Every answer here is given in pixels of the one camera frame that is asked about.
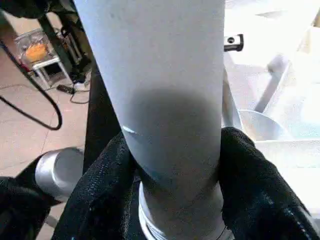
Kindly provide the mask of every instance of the white pipe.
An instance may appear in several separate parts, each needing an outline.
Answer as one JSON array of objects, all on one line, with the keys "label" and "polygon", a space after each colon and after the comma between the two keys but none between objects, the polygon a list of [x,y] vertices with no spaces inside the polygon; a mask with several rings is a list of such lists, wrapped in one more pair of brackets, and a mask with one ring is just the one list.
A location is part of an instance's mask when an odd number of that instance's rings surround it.
[{"label": "white pipe", "polygon": [[126,142],[146,173],[140,194],[145,215],[164,239],[215,236],[215,226],[220,234],[222,201],[213,189],[224,1],[75,0],[75,5]]}]

